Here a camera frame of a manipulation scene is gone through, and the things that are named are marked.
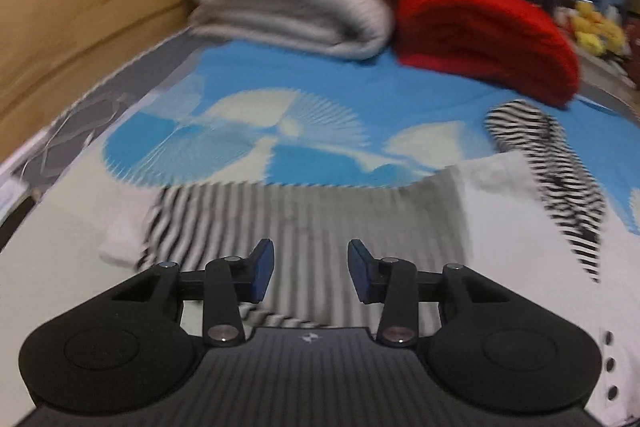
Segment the ribbed black plate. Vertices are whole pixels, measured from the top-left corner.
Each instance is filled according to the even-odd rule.
[[[35,410],[22,427],[597,427],[579,409],[508,417],[443,391],[411,351],[375,344],[362,328],[258,328],[212,349],[176,393],[137,411],[81,417]]]

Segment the black and white striped fabric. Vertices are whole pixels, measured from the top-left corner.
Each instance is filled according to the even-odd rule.
[[[361,239],[373,256],[402,257],[425,271],[464,263],[452,184],[448,174],[436,174],[403,188],[167,187],[151,211],[139,267],[171,260],[181,270],[204,269],[212,259],[245,257],[269,237],[274,273],[259,307],[241,305],[247,324],[375,331],[382,305],[358,301],[347,267],[348,242]],[[438,329],[436,306],[421,304],[420,318],[422,334]]]
[[[582,267],[599,282],[605,200],[596,180],[567,145],[562,126],[525,100],[495,107],[485,125],[500,150],[518,149],[525,155],[547,212]]]

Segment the red folded towel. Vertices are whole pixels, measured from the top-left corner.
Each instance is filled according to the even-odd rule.
[[[402,64],[503,84],[562,107],[578,61],[551,17],[524,0],[399,0]]]

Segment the black object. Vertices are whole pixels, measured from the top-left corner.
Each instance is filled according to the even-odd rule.
[[[580,328],[462,266],[418,272],[353,240],[358,297],[384,303],[366,328],[257,328],[273,244],[204,271],[160,263],[33,331],[19,367],[37,405],[24,427],[597,426],[584,412],[602,359]],[[203,336],[180,328],[204,300]],[[418,302],[442,327],[418,336]]]

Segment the metal screw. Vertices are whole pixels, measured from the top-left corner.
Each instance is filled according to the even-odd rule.
[[[231,324],[218,324],[212,326],[207,331],[209,338],[218,342],[230,342],[234,340],[240,331],[238,328],[233,327]]]
[[[404,326],[391,326],[382,332],[382,336],[394,344],[404,344],[415,337],[415,331]]]

